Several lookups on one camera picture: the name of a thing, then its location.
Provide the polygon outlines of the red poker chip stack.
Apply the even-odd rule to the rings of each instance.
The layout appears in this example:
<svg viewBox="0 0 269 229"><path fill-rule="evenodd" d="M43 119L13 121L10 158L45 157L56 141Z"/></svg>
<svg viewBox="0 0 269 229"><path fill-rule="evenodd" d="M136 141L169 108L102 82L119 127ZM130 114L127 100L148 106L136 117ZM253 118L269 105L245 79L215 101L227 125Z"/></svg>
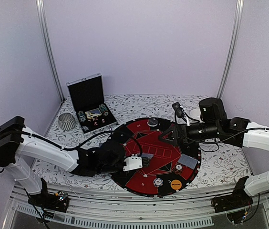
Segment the red poker chip stack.
<svg viewBox="0 0 269 229"><path fill-rule="evenodd" d="M182 174L182 172L183 172L183 165L176 164L174 167L174 173L175 174Z"/></svg>

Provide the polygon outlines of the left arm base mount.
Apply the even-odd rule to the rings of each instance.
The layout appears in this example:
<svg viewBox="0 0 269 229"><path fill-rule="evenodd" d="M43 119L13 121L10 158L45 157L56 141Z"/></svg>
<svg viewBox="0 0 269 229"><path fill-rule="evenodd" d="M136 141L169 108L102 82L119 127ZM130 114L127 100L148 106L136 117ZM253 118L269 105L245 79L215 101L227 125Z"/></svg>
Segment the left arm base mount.
<svg viewBox="0 0 269 229"><path fill-rule="evenodd" d="M41 178L41 183L41 193L36 195L29 194L28 203L41 208L66 213L70 201L68 194L63 191L50 194L47 183L43 178Z"/></svg>

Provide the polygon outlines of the single blue playing card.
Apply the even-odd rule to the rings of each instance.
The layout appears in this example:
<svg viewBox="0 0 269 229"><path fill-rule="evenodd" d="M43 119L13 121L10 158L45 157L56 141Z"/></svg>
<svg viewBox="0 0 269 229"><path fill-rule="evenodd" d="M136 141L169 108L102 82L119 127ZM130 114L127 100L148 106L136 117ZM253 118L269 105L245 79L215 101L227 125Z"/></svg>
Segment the single blue playing card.
<svg viewBox="0 0 269 229"><path fill-rule="evenodd" d="M198 160L195 158L192 158L188 155L182 154L178 160L178 163L181 165L184 165L190 169L195 169L195 167L198 163Z"/></svg>

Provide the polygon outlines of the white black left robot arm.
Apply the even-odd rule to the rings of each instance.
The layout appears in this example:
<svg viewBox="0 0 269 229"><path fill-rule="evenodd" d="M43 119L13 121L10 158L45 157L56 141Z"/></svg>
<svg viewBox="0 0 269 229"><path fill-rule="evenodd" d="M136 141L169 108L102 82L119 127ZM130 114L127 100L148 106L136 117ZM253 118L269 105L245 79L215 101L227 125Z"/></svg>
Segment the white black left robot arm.
<svg viewBox="0 0 269 229"><path fill-rule="evenodd" d="M120 172L126 164L123 146L113 140L89 149L68 148L32 131L23 117L12 118L0 126L0 167L9 171L42 207L52 204L52 195L23 156L40 159L81 177Z"/></svg>

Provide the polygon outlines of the orange big blind button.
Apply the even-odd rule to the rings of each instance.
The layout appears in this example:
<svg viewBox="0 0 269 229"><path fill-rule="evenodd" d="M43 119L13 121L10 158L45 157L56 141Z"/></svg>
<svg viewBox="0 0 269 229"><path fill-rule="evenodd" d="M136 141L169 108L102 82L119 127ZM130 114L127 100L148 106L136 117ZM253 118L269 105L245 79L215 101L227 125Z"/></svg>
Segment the orange big blind button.
<svg viewBox="0 0 269 229"><path fill-rule="evenodd" d="M172 180L170 186L173 190L179 190L182 187L182 182L180 180Z"/></svg>

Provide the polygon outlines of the clear dealer button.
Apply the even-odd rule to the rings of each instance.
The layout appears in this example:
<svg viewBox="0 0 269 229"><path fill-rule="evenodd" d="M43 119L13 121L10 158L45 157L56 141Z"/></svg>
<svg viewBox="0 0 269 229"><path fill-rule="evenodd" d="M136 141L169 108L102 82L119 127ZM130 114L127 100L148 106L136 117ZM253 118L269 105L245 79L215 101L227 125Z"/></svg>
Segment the clear dealer button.
<svg viewBox="0 0 269 229"><path fill-rule="evenodd" d="M158 120L157 120L156 118L149 118L149 119L147 120L147 124L148 124L148 126L150 126L150 127L155 127L155 126L158 125Z"/></svg>

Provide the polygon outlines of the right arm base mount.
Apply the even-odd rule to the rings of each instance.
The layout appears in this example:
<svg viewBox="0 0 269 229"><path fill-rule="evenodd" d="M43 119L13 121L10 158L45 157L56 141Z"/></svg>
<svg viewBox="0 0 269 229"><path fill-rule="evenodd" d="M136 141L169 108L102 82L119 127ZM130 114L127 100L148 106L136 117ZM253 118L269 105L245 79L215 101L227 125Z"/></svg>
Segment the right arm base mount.
<svg viewBox="0 0 269 229"><path fill-rule="evenodd" d="M228 221L232 224L242 224L245 222L253 204L252 197L244 191L233 191L229 195L217 195L211 200L211 205L216 213L227 212L242 208L240 211L226 214Z"/></svg>

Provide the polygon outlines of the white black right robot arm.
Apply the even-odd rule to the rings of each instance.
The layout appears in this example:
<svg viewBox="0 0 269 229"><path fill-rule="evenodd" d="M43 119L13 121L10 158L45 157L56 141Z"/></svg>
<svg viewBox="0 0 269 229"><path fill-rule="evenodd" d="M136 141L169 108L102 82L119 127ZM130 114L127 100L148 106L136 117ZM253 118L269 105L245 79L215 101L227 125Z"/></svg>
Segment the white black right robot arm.
<svg viewBox="0 0 269 229"><path fill-rule="evenodd" d="M224 143L248 152L269 153L269 127L246 118L228 118L219 98L205 98L198 106L199 119L192 124L173 124L159 136L159 140L173 146ZM247 198L265 191L269 191L269 166L259 174L240 178L228 203L232 208L239 208Z"/></svg>

